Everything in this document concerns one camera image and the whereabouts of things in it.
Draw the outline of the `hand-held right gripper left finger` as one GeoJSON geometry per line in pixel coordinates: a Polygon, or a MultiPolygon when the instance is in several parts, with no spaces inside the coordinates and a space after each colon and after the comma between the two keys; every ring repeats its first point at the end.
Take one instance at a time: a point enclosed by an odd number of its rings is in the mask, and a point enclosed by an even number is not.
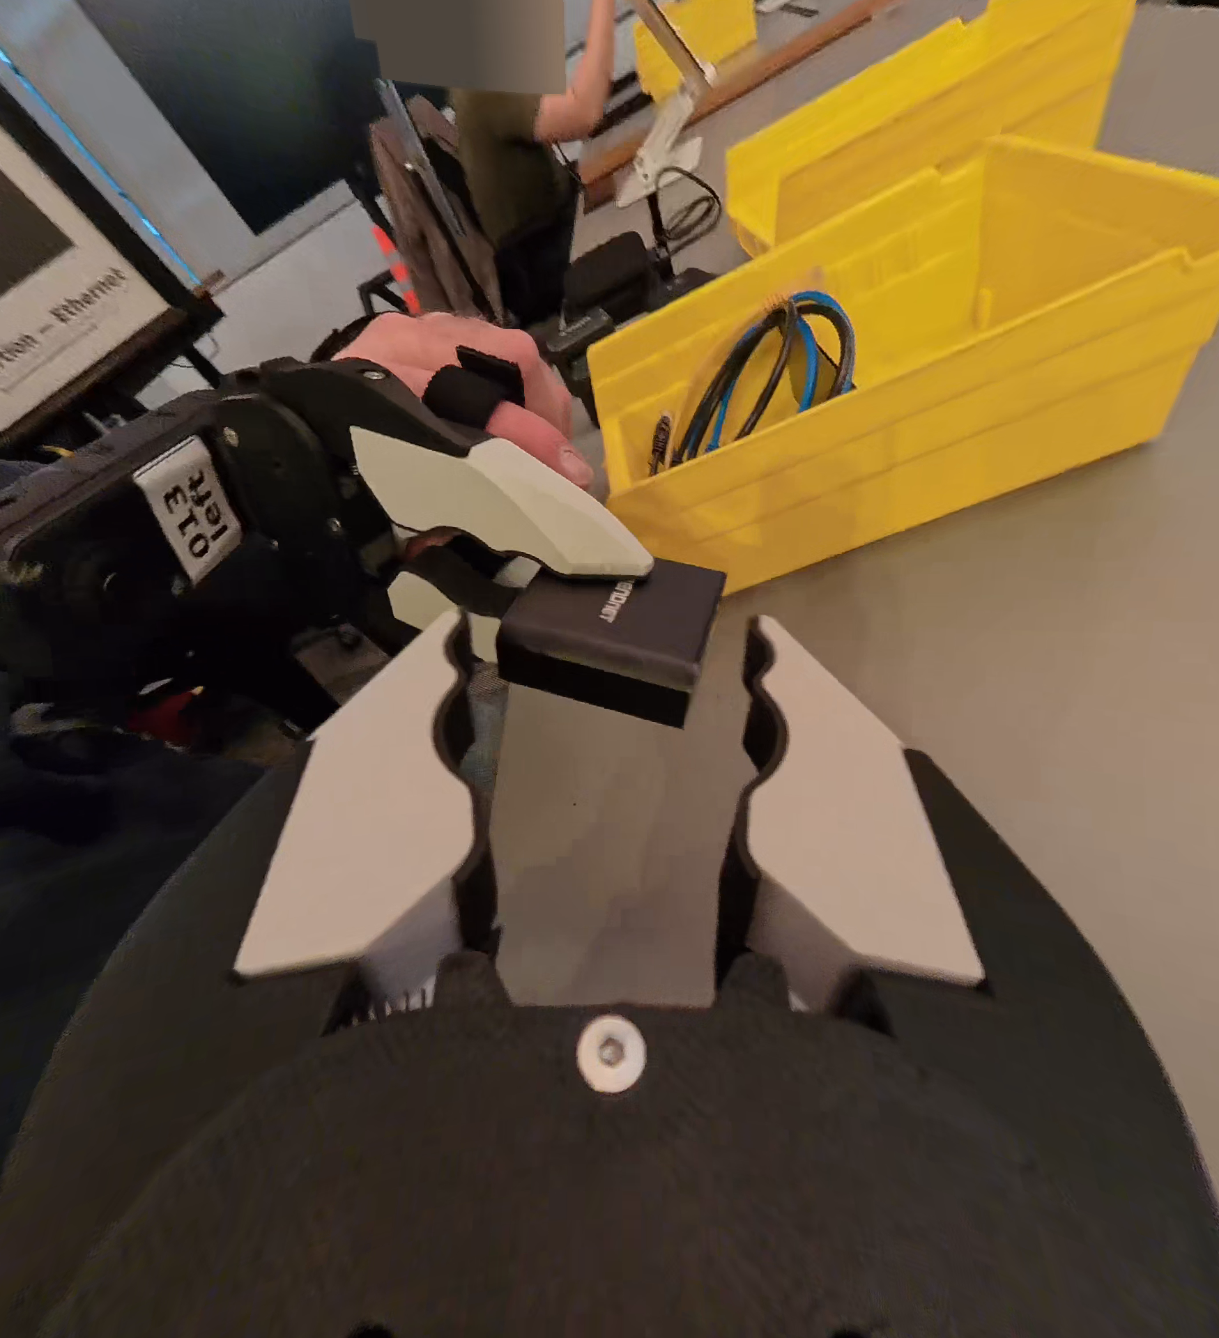
{"type": "Polygon", "coordinates": [[[352,969],[373,1007],[431,1003],[445,958],[495,950],[466,616],[439,616],[311,738],[234,958],[243,982],[352,969]]]}

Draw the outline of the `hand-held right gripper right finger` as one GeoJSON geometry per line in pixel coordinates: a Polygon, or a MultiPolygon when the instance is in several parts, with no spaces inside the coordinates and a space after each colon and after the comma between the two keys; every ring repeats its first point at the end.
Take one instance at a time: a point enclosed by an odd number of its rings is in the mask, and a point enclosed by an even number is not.
{"type": "Polygon", "coordinates": [[[752,777],[721,863],[714,983],[776,962],[806,1013],[865,972],[985,979],[905,746],[776,620],[751,620],[741,736],[752,777]]]}

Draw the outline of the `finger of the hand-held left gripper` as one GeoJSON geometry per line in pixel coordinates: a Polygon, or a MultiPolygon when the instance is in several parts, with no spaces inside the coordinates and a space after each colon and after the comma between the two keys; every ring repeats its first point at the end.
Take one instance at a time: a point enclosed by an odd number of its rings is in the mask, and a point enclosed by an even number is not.
{"type": "Polygon", "coordinates": [[[537,575],[528,558],[494,555],[481,544],[438,544],[398,568],[386,597],[394,620],[418,632],[450,610],[464,611],[471,655],[494,665],[500,621],[537,575]]]}
{"type": "Polygon", "coordinates": [[[349,439],[359,478],[397,530],[456,531],[559,578],[651,573],[651,555],[626,527],[516,444],[487,440],[453,457],[363,427],[349,439]]]}

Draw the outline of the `black network switch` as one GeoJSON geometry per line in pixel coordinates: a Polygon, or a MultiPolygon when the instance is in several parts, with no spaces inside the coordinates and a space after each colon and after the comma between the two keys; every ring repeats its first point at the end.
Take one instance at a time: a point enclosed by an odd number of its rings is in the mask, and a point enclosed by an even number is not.
{"type": "Polygon", "coordinates": [[[500,620],[498,673],[515,687],[683,728],[726,579],[671,561],[634,579],[540,572],[500,620]]]}

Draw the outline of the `yellow plastic bin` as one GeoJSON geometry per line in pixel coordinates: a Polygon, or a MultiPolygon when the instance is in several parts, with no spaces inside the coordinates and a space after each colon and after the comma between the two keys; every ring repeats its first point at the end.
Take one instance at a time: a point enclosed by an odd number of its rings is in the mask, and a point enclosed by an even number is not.
{"type": "MultiPolygon", "coordinates": [[[[707,74],[755,44],[752,2],[678,2],[657,8],[707,74]]],[[[641,90],[654,103],[665,100],[679,86],[678,67],[640,19],[634,23],[633,44],[641,90]]]]}
{"type": "Polygon", "coordinates": [[[726,213],[758,258],[988,138],[1098,142],[1133,2],[992,2],[733,145],[726,213]]]}
{"type": "Polygon", "coordinates": [[[1151,443],[1219,325],[1219,179],[999,137],[592,346],[608,506],[658,559],[754,587],[1151,443]],[[846,312],[852,389],[808,411],[742,373],[716,451],[651,475],[778,300],[846,312]]]}

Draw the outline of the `person's left hand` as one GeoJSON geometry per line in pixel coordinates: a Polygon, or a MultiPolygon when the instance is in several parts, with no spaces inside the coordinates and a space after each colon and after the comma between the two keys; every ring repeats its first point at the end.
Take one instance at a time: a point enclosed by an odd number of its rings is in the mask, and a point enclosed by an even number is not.
{"type": "Polygon", "coordinates": [[[469,349],[511,363],[521,373],[523,405],[501,402],[485,423],[490,437],[511,441],[539,464],[588,492],[594,471],[571,444],[571,397],[530,335],[448,314],[384,314],[335,354],[383,367],[410,392],[422,397],[441,368],[459,363],[469,349]]]}

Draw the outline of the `black equipment box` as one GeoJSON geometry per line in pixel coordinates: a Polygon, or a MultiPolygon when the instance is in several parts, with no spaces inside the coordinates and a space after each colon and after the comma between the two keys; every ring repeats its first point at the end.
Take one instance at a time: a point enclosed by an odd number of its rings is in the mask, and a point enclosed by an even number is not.
{"type": "Polygon", "coordinates": [[[716,279],[686,267],[675,272],[667,252],[637,234],[620,234],[571,262],[563,280],[557,326],[543,340],[547,360],[566,367],[619,326],[653,315],[716,279]]]}

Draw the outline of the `dark wooden chair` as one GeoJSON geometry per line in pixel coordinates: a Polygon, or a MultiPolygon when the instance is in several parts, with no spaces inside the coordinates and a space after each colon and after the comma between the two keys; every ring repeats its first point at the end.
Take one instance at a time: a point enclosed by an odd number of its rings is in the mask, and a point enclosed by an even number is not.
{"type": "Polygon", "coordinates": [[[469,197],[450,113],[376,81],[382,117],[369,148],[387,231],[422,312],[507,326],[492,246],[469,197]]]}

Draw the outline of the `framed task sign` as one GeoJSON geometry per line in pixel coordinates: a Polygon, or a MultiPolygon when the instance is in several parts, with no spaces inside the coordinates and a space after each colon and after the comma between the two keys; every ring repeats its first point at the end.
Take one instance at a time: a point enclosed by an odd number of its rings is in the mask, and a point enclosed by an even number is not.
{"type": "Polygon", "coordinates": [[[0,455],[119,411],[219,319],[0,79],[0,455]]]}

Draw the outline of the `wooden table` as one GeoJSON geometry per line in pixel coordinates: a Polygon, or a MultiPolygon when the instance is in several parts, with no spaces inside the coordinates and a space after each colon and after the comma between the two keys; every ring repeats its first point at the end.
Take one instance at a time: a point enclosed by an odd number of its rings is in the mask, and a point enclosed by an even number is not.
{"type": "Polygon", "coordinates": [[[612,197],[617,176],[634,165],[648,142],[657,141],[655,148],[662,154],[672,151],[682,142],[688,130],[793,71],[893,8],[893,2],[844,3],[785,43],[771,48],[754,48],[735,57],[723,68],[714,83],[703,86],[699,95],[692,95],[686,114],[660,113],[648,133],[627,137],[584,162],[580,175],[591,201],[589,210],[601,208],[603,201],[612,197]]]}

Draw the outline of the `white metal bracket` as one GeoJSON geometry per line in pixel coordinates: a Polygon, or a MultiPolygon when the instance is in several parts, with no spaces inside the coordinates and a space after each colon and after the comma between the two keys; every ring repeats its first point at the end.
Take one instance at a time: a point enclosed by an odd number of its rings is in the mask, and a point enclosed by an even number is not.
{"type": "Polygon", "coordinates": [[[651,102],[651,126],[619,173],[615,206],[626,210],[650,200],[669,175],[691,173],[700,138],[685,127],[717,85],[716,64],[749,41],[748,22],[731,26],[727,13],[706,17],[702,3],[632,2],[634,74],[651,102]]]}

